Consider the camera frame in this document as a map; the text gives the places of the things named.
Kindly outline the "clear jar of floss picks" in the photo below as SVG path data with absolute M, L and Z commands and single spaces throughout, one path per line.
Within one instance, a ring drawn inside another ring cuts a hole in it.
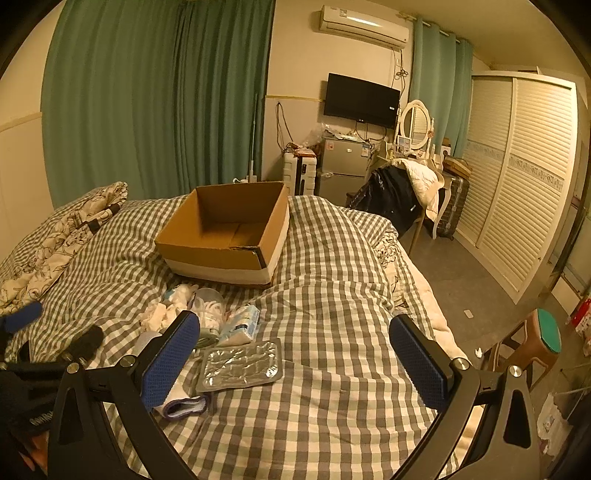
M 212 288 L 194 289 L 189 307 L 197 315 L 200 334 L 218 338 L 226 317 L 225 301 L 221 294 Z

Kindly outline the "silver blister pill pack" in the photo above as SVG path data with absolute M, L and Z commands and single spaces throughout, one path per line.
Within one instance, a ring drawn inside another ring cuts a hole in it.
M 204 352 L 195 390 L 211 393 L 266 385 L 283 377 L 283 344 L 279 338 Z

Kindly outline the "blue floral tissue pack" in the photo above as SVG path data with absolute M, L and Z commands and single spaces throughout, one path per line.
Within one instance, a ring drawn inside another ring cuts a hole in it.
M 259 329 L 259 309 L 254 305 L 240 307 L 229 318 L 219 335 L 219 347 L 242 346 L 256 338 Z

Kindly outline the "folded white blue cloth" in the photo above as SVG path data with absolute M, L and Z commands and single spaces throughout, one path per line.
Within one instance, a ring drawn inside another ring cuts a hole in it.
M 207 396 L 190 397 L 181 386 L 173 386 L 163 403 L 155 407 L 155 411 L 163 418 L 175 421 L 189 416 L 201 415 L 205 412 L 207 404 Z

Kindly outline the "wooden stool green seat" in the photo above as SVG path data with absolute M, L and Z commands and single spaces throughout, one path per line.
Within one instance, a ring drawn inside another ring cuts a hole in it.
M 557 321 L 549 311 L 538 308 L 483 354 L 481 368 L 500 372 L 515 365 L 533 390 L 554 367 L 561 351 Z

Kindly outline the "open cardboard box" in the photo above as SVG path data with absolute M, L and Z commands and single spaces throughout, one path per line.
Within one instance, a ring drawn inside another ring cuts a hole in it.
M 273 281 L 290 225 L 281 182 L 201 186 L 155 238 L 176 274 L 217 283 L 266 286 Z

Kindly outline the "grey checked bed duvet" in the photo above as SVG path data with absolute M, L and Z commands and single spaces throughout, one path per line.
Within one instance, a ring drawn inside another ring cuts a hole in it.
M 129 201 L 68 264 L 43 314 L 7 347 L 54 359 L 90 325 L 95 366 L 128 353 L 141 314 L 180 283 L 155 238 L 180 198 Z M 423 274 L 384 218 L 318 197 L 290 200 L 290 226 L 269 288 L 219 287 L 229 309 L 259 309 L 259 340 L 279 339 L 276 382 L 214 393 L 204 414 L 161 428 L 201 479 L 388 479 L 434 420 L 389 340 L 397 313 L 459 355 Z

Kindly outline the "dark suitcase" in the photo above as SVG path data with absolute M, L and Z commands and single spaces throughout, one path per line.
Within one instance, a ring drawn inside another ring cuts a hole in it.
M 445 173 L 444 189 L 440 191 L 437 235 L 453 239 L 470 190 L 470 182 L 460 176 Z

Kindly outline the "large green curtain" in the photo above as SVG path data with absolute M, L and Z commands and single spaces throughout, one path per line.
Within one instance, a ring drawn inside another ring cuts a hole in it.
M 259 174 L 270 1 L 69 1 L 41 95 L 52 202 L 168 198 Z

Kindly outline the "white hard suitcase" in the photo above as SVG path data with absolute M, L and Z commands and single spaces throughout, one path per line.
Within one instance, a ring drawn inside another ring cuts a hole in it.
M 314 195 L 317 156 L 311 149 L 283 153 L 283 183 L 290 196 Z

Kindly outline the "white louvered wardrobe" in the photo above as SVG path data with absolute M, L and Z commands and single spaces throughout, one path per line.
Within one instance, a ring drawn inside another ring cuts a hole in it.
M 549 256 L 574 188 L 578 99 L 573 82 L 533 73 L 472 77 L 472 173 L 456 237 L 514 302 Z

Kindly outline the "grey mini fridge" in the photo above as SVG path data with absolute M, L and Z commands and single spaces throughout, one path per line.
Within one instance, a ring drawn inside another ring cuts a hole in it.
M 372 147 L 366 142 L 324 139 L 318 159 L 315 195 L 345 206 L 366 182 Z

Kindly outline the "small green curtain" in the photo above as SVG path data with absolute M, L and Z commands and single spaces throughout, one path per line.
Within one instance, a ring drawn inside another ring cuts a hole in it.
M 415 21 L 409 98 L 422 101 L 434 118 L 436 150 L 449 139 L 456 158 L 467 144 L 472 73 L 469 41 L 443 33 L 433 21 Z

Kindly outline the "white air conditioner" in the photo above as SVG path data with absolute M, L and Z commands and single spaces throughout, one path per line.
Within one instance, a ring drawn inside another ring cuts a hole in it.
M 398 50 L 403 50 L 410 39 L 410 30 L 405 26 L 351 9 L 329 5 L 322 6 L 320 29 L 325 32 L 346 34 Z

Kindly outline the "black wall television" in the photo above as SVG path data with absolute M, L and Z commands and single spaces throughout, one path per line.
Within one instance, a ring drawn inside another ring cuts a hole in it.
M 393 129 L 400 97 L 401 92 L 395 88 L 329 73 L 324 115 Z

